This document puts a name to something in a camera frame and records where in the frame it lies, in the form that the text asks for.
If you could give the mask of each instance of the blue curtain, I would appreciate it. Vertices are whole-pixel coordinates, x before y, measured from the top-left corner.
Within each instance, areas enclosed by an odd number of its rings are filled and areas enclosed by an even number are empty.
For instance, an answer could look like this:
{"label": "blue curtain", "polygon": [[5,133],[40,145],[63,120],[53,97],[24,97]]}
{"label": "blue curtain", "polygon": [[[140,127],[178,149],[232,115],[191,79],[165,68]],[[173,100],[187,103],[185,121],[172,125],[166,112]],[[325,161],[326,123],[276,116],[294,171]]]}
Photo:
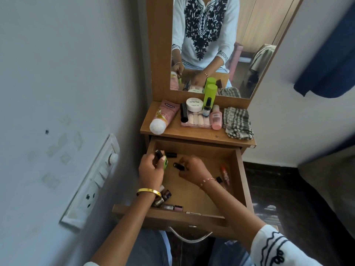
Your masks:
{"label": "blue curtain", "polygon": [[355,85],[355,3],[294,85],[306,95],[342,96]]}

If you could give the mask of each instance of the open drawer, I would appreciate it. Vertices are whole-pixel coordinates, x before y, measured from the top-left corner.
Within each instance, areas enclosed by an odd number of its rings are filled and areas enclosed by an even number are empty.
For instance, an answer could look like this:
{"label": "open drawer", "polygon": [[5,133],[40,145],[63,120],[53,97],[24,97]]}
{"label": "open drawer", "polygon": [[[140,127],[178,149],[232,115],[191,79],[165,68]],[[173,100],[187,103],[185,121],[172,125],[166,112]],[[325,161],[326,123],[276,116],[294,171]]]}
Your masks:
{"label": "open drawer", "polygon": [[[152,207],[144,219],[143,227],[165,231],[169,231],[169,227],[172,227],[177,232],[192,234],[212,232],[212,236],[215,237],[236,239],[233,230],[211,199],[199,187],[180,178],[179,171],[173,167],[173,163],[178,162],[183,155],[196,155],[202,159],[214,178],[221,176],[220,166],[224,164],[231,183],[227,187],[228,192],[254,213],[240,149],[196,141],[152,137],[147,153],[156,149],[178,154],[177,158],[168,158],[163,185],[172,194],[166,203],[183,206],[184,210],[181,212]],[[121,218],[127,210],[128,206],[114,205],[113,214]]]}

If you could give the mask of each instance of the wooden tabletop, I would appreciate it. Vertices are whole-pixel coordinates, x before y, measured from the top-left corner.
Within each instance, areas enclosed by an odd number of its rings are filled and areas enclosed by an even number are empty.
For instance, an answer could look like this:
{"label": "wooden tabletop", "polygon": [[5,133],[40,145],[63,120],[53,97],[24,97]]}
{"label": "wooden tabletop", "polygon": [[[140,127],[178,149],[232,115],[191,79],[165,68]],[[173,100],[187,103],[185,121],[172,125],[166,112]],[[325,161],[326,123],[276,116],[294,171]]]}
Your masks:
{"label": "wooden tabletop", "polygon": [[[153,120],[153,117],[159,108],[161,102],[152,102],[151,106],[148,109],[146,117],[141,126],[142,134],[154,135],[150,129],[149,125]],[[180,122],[180,111],[176,114],[175,118],[172,120],[170,125],[165,129],[165,132],[162,135],[163,137],[179,138],[186,140],[194,140],[200,142],[209,142],[215,144],[223,145],[232,145],[232,146],[241,146],[241,147],[255,147],[255,139],[251,140],[239,140],[236,138],[230,138],[225,133],[225,129],[213,130],[213,129],[204,129],[204,128],[189,128],[182,127]]]}

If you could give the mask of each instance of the dark floor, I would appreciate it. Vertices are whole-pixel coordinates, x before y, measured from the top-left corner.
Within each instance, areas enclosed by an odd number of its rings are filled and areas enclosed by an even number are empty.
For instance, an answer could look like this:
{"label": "dark floor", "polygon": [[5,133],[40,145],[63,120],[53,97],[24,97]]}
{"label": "dark floor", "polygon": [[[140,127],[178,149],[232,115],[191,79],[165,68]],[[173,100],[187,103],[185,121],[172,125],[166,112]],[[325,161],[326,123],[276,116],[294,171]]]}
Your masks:
{"label": "dark floor", "polygon": [[[314,205],[308,202],[309,196],[305,195],[304,183],[297,169],[254,163],[244,163],[244,166],[255,214],[267,224],[277,225],[291,242],[322,265],[342,265],[344,260],[337,252],[339,248],[320,221]],[[167,234],[173,266],[208,264],[213,237],[197,244],[187,244],[173,233]]]}

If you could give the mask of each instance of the metal drawer handle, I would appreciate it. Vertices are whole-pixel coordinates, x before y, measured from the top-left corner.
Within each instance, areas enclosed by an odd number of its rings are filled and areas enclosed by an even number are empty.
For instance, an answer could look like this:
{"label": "metal drawer handle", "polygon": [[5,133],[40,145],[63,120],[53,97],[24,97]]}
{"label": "metal drawer handle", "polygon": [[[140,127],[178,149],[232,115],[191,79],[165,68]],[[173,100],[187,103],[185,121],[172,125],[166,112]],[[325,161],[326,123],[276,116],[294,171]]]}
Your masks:
{"label": "metal drawer handle", "polygon": [[[189,225],[190,228],[197,228],[195,225]],[[176,237],[178,237],[181,241],[184,241],[186,243],[189,243],[189,244],[195,244],[195,243],[198,243],[198,242],[201,242],[203,240],[205,240],[208,236],[210,236],[213,232],[210,232],[210,233],[207,233],[205,236],[199,238],[199,239],[196,239],[196,240],[188,240],[188,239],[185,239],[184,237],[180,236],[177,232],[174,231],[173,228],[169,227],[169,229],[176,235]]]}

